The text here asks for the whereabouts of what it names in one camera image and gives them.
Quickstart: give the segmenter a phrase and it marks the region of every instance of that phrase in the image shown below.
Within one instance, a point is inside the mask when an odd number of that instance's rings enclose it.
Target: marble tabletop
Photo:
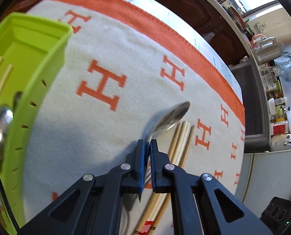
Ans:
[[[175,30],[178,34],[180,34],[197,50],[199,50],[227,80],[237,97],[242,102],[241,88],[229,68],[226,66],[220,56],[214,51],[214,49],[206,42],[206,40],[203,39],[203,37],[198,34],[191,26],[189,26],[184,20],[154,0],[124,1],[127,1],[158,18],[170,28]]]

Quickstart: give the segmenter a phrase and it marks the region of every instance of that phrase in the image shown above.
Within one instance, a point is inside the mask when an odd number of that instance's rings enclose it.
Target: green plastic basket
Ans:
[[[70,25],[24,13],[12,13],[0,23],[0,79],[13,66],[0,93],[0,106],[13,107],[22,91],[10,125],[0,176],[19,226],[26,223],[22,198],[24,159],[30,133],[46,92],[64,64],[64,49],[72,34]],[[16,231],[4,211],[10,234]]]

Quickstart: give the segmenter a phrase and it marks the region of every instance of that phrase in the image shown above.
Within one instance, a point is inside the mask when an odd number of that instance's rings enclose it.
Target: silver rivet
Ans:
[[[165,164],[165,169],[173,170],[175,168],[174,164]]]
[[[85,174],[82,178],[84,181],[91,181],[93,179],[93,175],[92,174]]]
[[[128,169],[131,168],[131,165],[130,165],[130,164],[122,164],[122,165],[120,166],[120,168],[121,168],[121,169],[124,169],[124,170],[128,170]]]
[[[206,181],[210,181],[210,180],[212,180],[213,177],[209,173],[204,173],[204,174],[202,174],[202,178]]]

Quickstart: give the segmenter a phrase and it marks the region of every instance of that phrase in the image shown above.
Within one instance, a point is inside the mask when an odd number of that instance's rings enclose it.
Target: white cloth with orange letters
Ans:
[[[84,174],[99,176],[123,163],[163,113],[187,100],[184,120],[196,128],[185,170],[209,172],[235,192],[244,149],[241,91],[228,69],[223,75],[195,48],[210,50],[212,61],[223,64],[206,41],[198,37],[194,47],[124,0],[43,0],[29,13],[69,22],[74,34],[27,149],[27,220],[51,202],[52,192],[61,194]],[[149,194],[145,189],[135,204],[128,234]],[[154,233],[170,234],[171,222],[166,211]]]

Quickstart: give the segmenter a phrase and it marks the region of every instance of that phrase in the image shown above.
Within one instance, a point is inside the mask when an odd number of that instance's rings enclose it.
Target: orange stripe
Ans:
[[[245,126],[245,109],[220,72],[169,26],[124,0],[56,0],[82,6],[116,19],[146,35],[177,56],[214,89]]]

